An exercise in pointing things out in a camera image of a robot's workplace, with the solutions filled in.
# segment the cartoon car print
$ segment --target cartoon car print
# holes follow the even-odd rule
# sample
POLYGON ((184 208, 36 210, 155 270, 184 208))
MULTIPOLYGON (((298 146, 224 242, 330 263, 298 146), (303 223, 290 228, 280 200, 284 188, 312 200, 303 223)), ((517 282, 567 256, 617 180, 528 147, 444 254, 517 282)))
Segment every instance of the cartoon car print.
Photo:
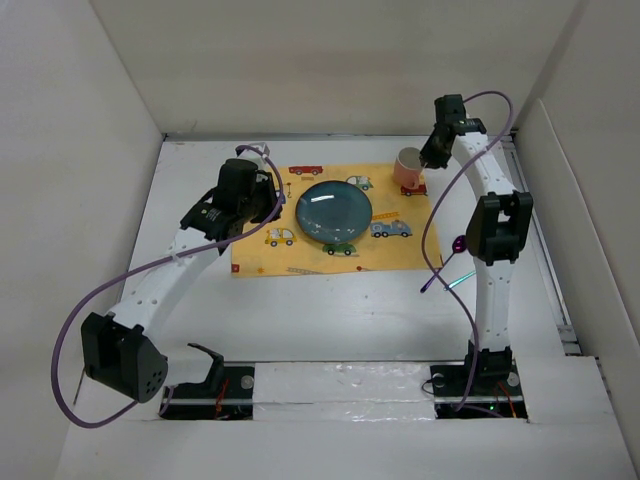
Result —
POLYGON ((272 247, 277 247, 279 243, 284 243, 288 246, 293 245, 293 242, 297 242, 298 239, 294 233, 288 228, 271 228, 267 232, 267 239, 265 244, 271 244, 272 247))
POLYGON ((350 256, 352 253, 356 253, 356 247, 350 243, 341 243, 339 245, 325 245, 322 247, 322 251, 329 255, 345 255, 350 256))
POLYGON ((289 173, 295 173, 296 175, 302 175, 303 173, 310 173, 311 175, 318 175, 324 170, 320 165, 297 165, 295 167, 289 167, 289 173))
POLYGON ((351 185, 355 185, 362 190, 369 190, 370 188, 373 188, 371 180, 369 180, 369 177, 366 175, 353 175, 352 177, 347 178, 346 182, 351 185))
POLYGON ((371 236, 376 238, 386 238, 390 235, 401 235, 403 237, 412 235, 409 225, 407 225, 402 220, 394 220, 390 224, 386 224, 383 222, 373 222, 369 226, 369 228, 371 229, 371 236))
POLYGON ((400 187, 400 193, 402 195, 406 195, 407 197, 410 197, 411 195, 427 195, 427 186, 422 183, 420 185, 418 185, 418 188, 414 188, 409 189, 409 188, 405 188, 405 187, 400 187))

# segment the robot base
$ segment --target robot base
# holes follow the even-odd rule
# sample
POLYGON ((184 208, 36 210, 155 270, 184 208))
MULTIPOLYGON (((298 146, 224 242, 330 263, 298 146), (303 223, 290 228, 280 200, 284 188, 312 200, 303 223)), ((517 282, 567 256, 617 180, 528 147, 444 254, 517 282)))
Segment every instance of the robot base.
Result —
MULTIPOLYGON (((469 353, 464 364, 439 364, 432 365, 431 379, 426 385, 433 389, 432 393, 436 404, 438 418, 478 418, 487 415, 469 409, 454 411, 464 395, 469 379, 471 359, 473 357, 473 345, 469 345, 469 353)), ((476 375, 474 376, 471 393, 467 399, 468 405, 475 405, 487 410, 496 411, 503 416, 511 417, 509 398, 514 406, 518 418, 527 418, 524 405, 524 397, 520 387, 518 369, 511 360, 511 350, 489 353, 480 352, 476 375)))

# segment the white table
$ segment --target white table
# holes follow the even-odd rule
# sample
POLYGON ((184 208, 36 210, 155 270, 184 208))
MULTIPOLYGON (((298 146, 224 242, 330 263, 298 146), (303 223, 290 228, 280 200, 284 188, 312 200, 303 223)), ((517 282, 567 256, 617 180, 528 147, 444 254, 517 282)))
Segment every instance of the white table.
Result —
MULTIPOLYGON (((255 140, 164 144, 132 266, 164 251, 179 219, 215 186, 235 145, 255 140)), ((283 166, 391 164, 401 148, 423 141, 325 137, 269 146, 283 166)), ((509 173, 513 165, 502 147, 495 154, 509 173)), ((452 160, 445 171, 427 172, 432 199, 457 170, 452 160)), ((470 186, 459 182, 437 218, 443 255, 474 205, 470 186)), ((466 353, 470 326, 459 306, 438 285, 418 293, 426 271, 236 279, 226 252, 174 311, 160 350, 171 358, 190 355, 186 343, 197 341, 227 361, 300 363, 258 366, 263 403, 253 422, 162 421, 153 401, 98 431, 72 427, 57 478, 635 478, 595 362, 564 356, 560 307, 541 251, 532 228, 510 300, 510 336, 531 423, 433 421, 431 400, 416 393, 426 365, 390 363, 459 360, 466 353), (384 363, 366 371, 362 364, 329 365, 324 373, 303 363, 374 360, 384 363), (359 372, 355 381, 334 381, 350 369, 359 372), (400 372, 394 381, 390 371, 400 372), (267 388, 276 384, 282 388, 267 388)), ((461 255, 445 277, 472 268, 461 255)), ((473 311, 475 281, 457 291, 473 311)), ((77 410, 97 419, 124 403, 86 380, 77 410)))
MULTIPOLYGON (((179 220, 216 185, 220 165, 235 156, 239 143, 165 143, 132 265, 165 250, 179 220)), ((391 168, 401 148, 422 143, 419 137, 338 138, 272 141, 269 146, 273 161, 282 166, 382 162, 391 168)), ((496 153, 504 162, 502 150, 496 153)), ((457 162, 450 165, 446 171, 427 172, 432 198, 457 171, 457 162)), ((465 179, 437 218, 443 256, 464 233, 474 206, 465 179)), ((562 355, 534 254, 536 241, 532 235, 512 282, 511 337, 520 355, 562 355)), ((229 361, 443 360, 466 353, 471 330, 460 307, 439 285, 425 295, 418 293, 429 277, 425 270, 240 279, 230 274, 230 258, 227 251, 185 295, 165 326, 163 351, 184 350, 197 339, 229 361)), ((471 257, 461 255, 447 267, 446 278, 472 270, 471 257)), ((125 291, 138 281, 127 282, 125 291)), ((473 311, 475 280, 457 291, 473 311)))

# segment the black mounting bracket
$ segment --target black mounting bracket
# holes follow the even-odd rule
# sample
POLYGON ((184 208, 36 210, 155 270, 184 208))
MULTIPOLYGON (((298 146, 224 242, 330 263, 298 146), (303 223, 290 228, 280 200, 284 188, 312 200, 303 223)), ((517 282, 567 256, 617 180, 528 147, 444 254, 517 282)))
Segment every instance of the black mounting bracket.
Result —
POLYGON ((465 234, 469 253, 488 266, 500 260, 514 263, 527 242, 532 212, 528 192, 480 197, 465 234), (507 220, 501 221, 500 214, 507 220))
POLYGON ((81 327, 87 376, 139 403, 158 393, 168 371, 167 358, 142 331, 97 313, 90 313, 81 327))
MULTIPOLYGON (((434 393, 446 397, 461 397, 471 374, 473 363, 473 343, 469 342, 463 365, 432 365, 431 376, 434 379, 434 393)), ((507 347, 501 352, 488 349, 478 352, 476 372, 471 395, 490 395, 498 382, 505 382, 514 372, 513 352, 507 347)))
POLYGON ((161 418, 165 420, 251 420, 255 366, 251 364, 216 367, 214 360, 207 380, 201 384, 180 384, 165 402, 161 418))
POLYGON ((188 343, 187 345, 209 355, 213 363, 204 381, 201 383, 181 383, 175 387, 174 395, 180 398, 207 398, 218 395, 224 381, 224 357, 197 343, 188 343))

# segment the wire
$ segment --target wire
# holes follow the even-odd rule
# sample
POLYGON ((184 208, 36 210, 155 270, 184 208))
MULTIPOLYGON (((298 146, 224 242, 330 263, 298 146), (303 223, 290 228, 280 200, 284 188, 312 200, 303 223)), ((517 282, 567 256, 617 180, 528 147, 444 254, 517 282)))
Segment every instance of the wire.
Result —
POLYGON ((424 387, 426 387, 426 386, 427 386, 427 384, 428 384, 428 383, 432 383, 432 379, 429 379, 429 380, 427 380, 426 382, 424 382, 424 383, 422 384, 422 386, 420 387, 420 390, 422 390, 422 391, 423 391, 424 393, 426 393, 427 395, 432 395, 432 396, 433 396, 433 395, 434 395, 434 393, 433 393, 433 392, 430 392, 429 390, 425 390, 425 388, 424 388, 424 387))
MULTIPOLYGON (((226 247, 227 245, 230 245, 231 243, 237 242, 238 240, 242 240, 243 238, 246 238, 249 235, 253 235, 258 230, 260 230, 262 227, 264 227, 267 223, 269 223, 273 219, 273 217, 275 217, 277 215, 277 213, 278 213, 278 211, 279 211, 279 209, 280 209, 280 207, 282 205, 282 202, 284 200, 284 188, 283 188, 283 182, 282 182, 282 177, 280 176, 280 172, 278 172, 278 169, 276 168, 275 164, 271 161, 269 156, 266 155, 260 149, 258 149, 256 147, 253 147, 251 145, 240 145, 240 146, 236 147, 236 151, 239 151, 239 150, 241 150, 241 151, 249 150, 251 152, 257 153, 258 155, 260 155, 265 160, 265 162, 267 162, 269 167, 271 167, 271 170, 273 170, 273 173, 275 174, 275 176, 276 176, 276 178, 278 180, 278 185, 280 187, 280 195, 278 196, 278 200, 276 202, 276 206, 273 208, 271 213, 269 215, 267 215, 267 218, 265 218, 264 221, 262 221, 259 225, 257 225, 256 227, 252 228, 248 232, 242 233, 242 234, 240 234, 240 235, 238 235, 236 237, 229 238, 227 240, 221 240, 219 242, 210 243, 208 245, 204 245, 204 246, 201 246, 201 247, 192 248, 191 250, 185 250, 184 252, 180 252, 180 253, 176 254, 177 257, 186 257, 186 256, 189 256, 189 255, 196 255, 198 253, 201 253, 201 252, 204 252, 204 251, 207 251, 207 250, 211 250, 213 248, 226 247)), ((115 419, 120 418, 122 415, 127 413, 133 407, 135 407, 138 404, 138 402, 135 402, 135 401, 131 402, 129 405, 124 407, 122 410, 114 413, 113 415, 111 415, 108 418, 105 418, 104 420, 100 420, 99 422, 87 422, 85 420, 82 420, 78 416, 76 416, 73 413, 73 411, 71 411, 71 408, 69 408, 69 405, 67 405, 67 403, 64 400, 64 397, 62 396, 62 391, 60 389, 60 378, 59 378, 58 368, 59 368, 59 365, 60 365, 60 355, 62 353, 62 345, 64 343, 64 339, 67 336, 67 333, 69 332, 69 329, 71 328, 71 325, 73 324, 73 321, 78 316, 78 313, 80 313, 80 310, 82 310, 85 307, 85 305, 87 305, 87 303, 89 303, 96 295, 104 292, 105 290, 107 290, 108 288, 113 287, 114 285, 117 285, 120 282, 123 282, 127 278, 133 277, 134 275, 138 275, 139 273, 145 272, 147 270, 151 270, 152 268, 159 267, 160 265, 164 265, 165 263, 169 263, 169 262, 171 262, 173 260, 174 260, 174 257, 172 257, 172 256, 163 257, 163 258, 160 258, 158 260, 154 260, 153 262, 146 263, 146 264, 141 265, 141 266, 139 266, 137 268, 134 268, 133 270, 129 270, 128 272, 125 272, 125 273, 123 273, 121 275, 118 275, 117 277, 112 278, 108 282, 103 283, 99 287, 96 287, 91 292, 89 292, 82 300, 80 300, 80 302, 78 302, 78 304, 71 311, 71 313, 69 314, 69 316, 67 317, 65 322, 62 324, 62 328, 60 329, 60 333, 58 334, 58 338, 56 339, 56 343, 55 343, 55 345, 53 347, 53 355, 52 355, 52 358, 51 358, 51 388, 53 390, 53 396, 54 396, 54 398, 56 400, 56 403, 58 404, 58 407, 60 408, 62 413, 72 423, 74 423, 78 427, 81 427, 81 428, 100 428, 100 427, 103 427, 104 425, 107 425, 107 424, 113 422, 115 419)))
POLYGON ((160 417, 164 415, 167 409, 169 408, 169 403, 171 403, 171 399, 173 398, 173 391, 176 389, 176 387, 177 385, 171 385, 169 387, 169 393, 167 394, 167 399, 165 400, 164 404, 160 405, 160 411, 158 412, 158 415, 160 417))
MULTIPOLYGON (((447 257, 447 259, 444 261, 444 263, 442 264, 442 267, 440 267, 438 269, 438 272, 441 272, 442 270, 444 270, 444 267, 447 266, 447 263, 449 263, 449 261, 455 256, 456 252, 451 252, 451 255, 449 255, 449 257, 447 257)), ((420 293, 424 293, 426 292, 429 287, 431 286, 431 284, 435 281, 436 276, 432 275, 431 278, 427 281, 427 283, 425 283, 422 288, 420 289, 420 293)))
MULTIPOLYGON (((511 99, 502 92, 499 92, 497 90, 487 90, 487 91, 476 93, 475 95, 470 96, 469 98, 465 99, 464 102, 467 103, 471 100, 474 100, 478 97, 482 97, 484 95, 498 95, 506 100, 507 104, 509 105, 509 116, 507 117, 505 126, 500 131, 500 133, 493 140, 489 142, 489 144, 485 148, 483 148, 478 153, 476 153, 473 157, 471 157, 471 159, 462 166, 460 171, 454 175, 451 182, 449 182, 449 185, 447 185, 447 187, 444 189, 444 192, 442 192, 442 195, 440 195, 440 198, 438 198, 438 201, 436 202, 436 205, 431 211, 431 215, 427 220, 427 224, 424 227, 424 232, 422 233, 422 241, 421 241, 422 257, 424 258, 424 261, 427 263, 433 275, 445 287, 448 286, 447 282, 440 276, 440 273, 436 270, 436 268, 433 266, 433 264, 429 260, 429 256, 427 255, 427 250, 425 246, 427 234, 429 233, 429 229, 431 228, 433 219, 435 218, 436 213, 440 209, 442 202, 447 197, 447 195, 449 194, 453 186, 456 184, 456 182, 460 179, 460 177, 464 175, 464 172, 466 172, 471 165, 473 165, 480 157, 482 157, 482 155, 484 155, 486 152, 491 150, 493 146, 496 145, 502 139, 502 137, 507 134, 507 132, 509 132, 509 130, 511 129, 511 125, 513 124, 513 103, 511 102, 511 99)), ((464 313, 466 314, 467 319, 471 324, 471 330, 473 331, 473 359, 471 360, 471 373, 469 373, 469 379, 467 380, 467 386, 465 387, 464 395, 462 396, 460 403, 458 403, 458 405, 454 408, 454 411, 459 412, 462 409, 462 407, 464 407, 464 404, 469 398, 469 393, 471 392, 471 386, 473 385, 473 379, 475 377, 476 367, 478 365, 479 336, 478 336, 478 328, 476 327, 476 323, 474 322, 473 316, 471 315, 471 312, 469 311, 465 303, 462 301, 462 299, 458 296, 458 294, 453 289, 449 289, 447 291, 458 302, 460 307, 462 307, 462 310, 464 310, 464 313)))
POLYGON ((509 395, 509 390, 507 390, 504 385, 502 385, 502 382, 498 382, 498 387, 500 387, 500 390, 502 390, 504 392, 504 394, 507 396, 507 400, 509 400, 509 407, 511 407, 511 415, 513 416, 513 418, 518 418, 518 416, 516 415, 516 409, 513 406, 513 402, 511 401, 511 395, 509 395))
POLYGON ((494 412, 493 410, 487 410, 486 408, 482 408, 482 407, 476 407, 474 405, 462 405, 462 408, 466 408, 467 410, 475 410, 476 412, 486 413, 487 415, 491 415, 492 417, 496 417, 496 418, 504 418, 498 412, 494 412))
POLYGON ((220 392, 220 395, 218 395, 218 398, 216 398, 216 413, 213 415, 214 420, 218 418, 218 415, 220 415, 220 412, 222 411, 222 405, 220 405, 220 402, 224 400, 224 396, 227 393, 228 386, 229 386, 229 379, 227 378, 224 381, 224 384, 222 385, 222 391, 220 392))

